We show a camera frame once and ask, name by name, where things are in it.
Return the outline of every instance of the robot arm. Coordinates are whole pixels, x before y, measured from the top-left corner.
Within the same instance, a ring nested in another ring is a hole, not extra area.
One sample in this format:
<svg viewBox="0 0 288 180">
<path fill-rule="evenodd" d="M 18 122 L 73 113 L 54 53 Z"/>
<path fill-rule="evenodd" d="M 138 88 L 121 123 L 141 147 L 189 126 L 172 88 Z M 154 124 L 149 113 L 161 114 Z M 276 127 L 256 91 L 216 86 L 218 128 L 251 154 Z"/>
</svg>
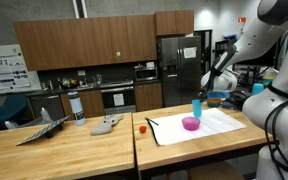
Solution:
<svg viewBox="0 0 288 180">
<path fill-rule="evenodd" d="M 266 53 L 287 29 L 255 19 L 241 38 L 220 57 L 211 71 L 201 80 L 203 90 L 199 99 L 204 101 L 208 91 L 233 91 L 237 79 L 227 68 L 237 62 L 254 59 Z"/>
</svg>

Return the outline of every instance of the oven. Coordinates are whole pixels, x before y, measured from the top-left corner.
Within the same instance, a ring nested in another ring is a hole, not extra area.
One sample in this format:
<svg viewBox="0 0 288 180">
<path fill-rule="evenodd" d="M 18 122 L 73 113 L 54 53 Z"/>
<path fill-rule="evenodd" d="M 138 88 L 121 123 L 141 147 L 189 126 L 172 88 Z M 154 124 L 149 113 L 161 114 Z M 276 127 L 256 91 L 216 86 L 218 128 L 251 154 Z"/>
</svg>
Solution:
<svg viewBox="0 0 288 180">
<path fill-rule="evenodd" d="M 101 84 L 105 115 L 136 112 L 133 80 Z"/>
</svg>

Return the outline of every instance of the dishwasher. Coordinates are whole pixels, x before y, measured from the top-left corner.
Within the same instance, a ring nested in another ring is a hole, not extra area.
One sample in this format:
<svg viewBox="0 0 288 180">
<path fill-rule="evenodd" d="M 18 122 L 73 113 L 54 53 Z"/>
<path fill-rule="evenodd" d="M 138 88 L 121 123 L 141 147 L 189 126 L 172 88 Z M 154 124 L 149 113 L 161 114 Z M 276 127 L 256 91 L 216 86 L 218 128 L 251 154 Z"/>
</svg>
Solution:
<svg viewBox="0 0 288 180">
<path fill-rule="evenodd" d="M 42 116 L 42 107 L 48 111 L 53 121 L 65 117 L 61 97 L 59 94 L 31 96 L 30 103 L 35 119 Z"/>
</svg>

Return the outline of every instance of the pink bowl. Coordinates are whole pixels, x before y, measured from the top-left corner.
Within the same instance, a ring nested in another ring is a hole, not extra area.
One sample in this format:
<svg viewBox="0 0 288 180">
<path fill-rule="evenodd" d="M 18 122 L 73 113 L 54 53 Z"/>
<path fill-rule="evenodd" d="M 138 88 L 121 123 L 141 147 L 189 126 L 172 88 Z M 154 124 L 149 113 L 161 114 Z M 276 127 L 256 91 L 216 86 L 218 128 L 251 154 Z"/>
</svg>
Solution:
<svg viewBox="0 0 288 180">
<path fill-rule="evenodd" d="M 182 119 L 183 127 L 189 131 L 195 131 L 200 127 L 201 121 L 195 117 L 185 117 Z"/>
</svg>

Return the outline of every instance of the small red fruit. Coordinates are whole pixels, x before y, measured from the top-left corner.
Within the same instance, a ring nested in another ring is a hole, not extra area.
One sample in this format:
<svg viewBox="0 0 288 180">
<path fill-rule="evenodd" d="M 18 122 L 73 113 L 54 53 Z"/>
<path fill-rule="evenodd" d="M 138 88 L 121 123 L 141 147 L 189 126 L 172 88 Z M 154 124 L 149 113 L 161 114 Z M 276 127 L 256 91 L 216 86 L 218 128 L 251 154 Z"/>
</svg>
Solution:
<svg viewBox="0 0 288 180">
<path fill-rule="evenodd" d="M 140 127 L 140 132 L 145 133 L 146 132 L 146 126 L 141 126 Z"/>
</svg>

